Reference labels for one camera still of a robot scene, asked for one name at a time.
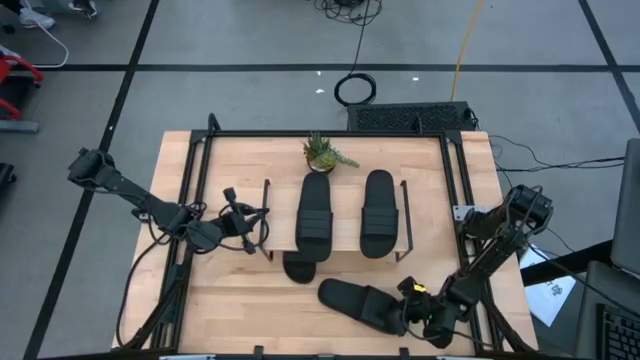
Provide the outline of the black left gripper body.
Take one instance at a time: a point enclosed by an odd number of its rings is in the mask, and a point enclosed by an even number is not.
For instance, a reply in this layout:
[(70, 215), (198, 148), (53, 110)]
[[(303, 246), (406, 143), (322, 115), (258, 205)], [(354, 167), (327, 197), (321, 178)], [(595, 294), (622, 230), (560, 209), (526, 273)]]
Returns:
[(237, 202), (233, 187), (224, 189), (223, 195), (227, 204), (219, 211), (219, 214), (223, 218), (227, 234), (231, 237), (240, 236), (242, 249), (247, 254), (255, 254), (256, 247), (247, 236), (253, 230), (254, 223), (248, 221), (246, 217), (255, 215), (256, 210), (250, 205)]

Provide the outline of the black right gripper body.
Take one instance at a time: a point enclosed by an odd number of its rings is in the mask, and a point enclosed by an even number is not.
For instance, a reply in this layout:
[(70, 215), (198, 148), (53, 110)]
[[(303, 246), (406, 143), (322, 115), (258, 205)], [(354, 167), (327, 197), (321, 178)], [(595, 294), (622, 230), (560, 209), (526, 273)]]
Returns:
[(422, 337), (434, 347), (444, 349), (452, 342), (459, 303), (449, 296), (450, 283), (438, 294), (430, 294), (421, 284), (412, 286), (412, 322), (422, 323)]

